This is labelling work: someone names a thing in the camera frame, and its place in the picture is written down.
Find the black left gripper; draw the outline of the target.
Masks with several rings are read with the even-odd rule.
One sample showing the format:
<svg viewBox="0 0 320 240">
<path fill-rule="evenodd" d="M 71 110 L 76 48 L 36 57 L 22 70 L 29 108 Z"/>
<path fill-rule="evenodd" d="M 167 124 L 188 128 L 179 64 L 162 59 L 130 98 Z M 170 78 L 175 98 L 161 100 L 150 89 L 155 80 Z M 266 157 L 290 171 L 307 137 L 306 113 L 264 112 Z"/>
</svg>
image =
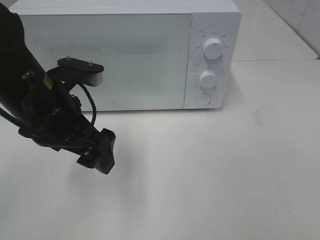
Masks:
<svg viewBox="0 0 320 240">
<path fill-rule="evenodd" d="M 96 104 L 80 82 L 85 75 L 72 74 L 74 72 L 67 73 L 61 69 L 42 74 L 29 69 L 22 74 L 21 80 L 27 85 L 27 91 L 21 100 L 25 126 L 19 131 L 42 147 L 82 153 L 77 164 L 107 175 L 115 165 L 116 135 L 109 129 L 103 128 L 99 132 L 95 128 Z M 90 120 L 82 114 L 80 99 L 70 93 L 76 86 L 89 100 L 92 109 Z"/>
</svg>

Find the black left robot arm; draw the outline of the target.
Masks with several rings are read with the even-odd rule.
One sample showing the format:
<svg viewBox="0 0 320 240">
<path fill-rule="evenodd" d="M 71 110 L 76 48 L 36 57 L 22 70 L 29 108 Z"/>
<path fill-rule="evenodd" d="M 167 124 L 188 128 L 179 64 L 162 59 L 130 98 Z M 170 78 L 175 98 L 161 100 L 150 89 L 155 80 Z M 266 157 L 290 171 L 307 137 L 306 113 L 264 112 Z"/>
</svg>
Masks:
<svg viewBox="0 0 320 240">
<path fill-rule="evenodd" d="M 25 43 L 18 14 L 0 7 L 0 114 L 18 127 L 21 136 L 55 151 L 79 156 L 78 164 L 108 174 L 115 165 L 116 135 L 95 128 L 71 90 L 86 90 L 90 79 L 104 71 L 99 64 L 65 57 L 45 71 Z"/>
</svg>

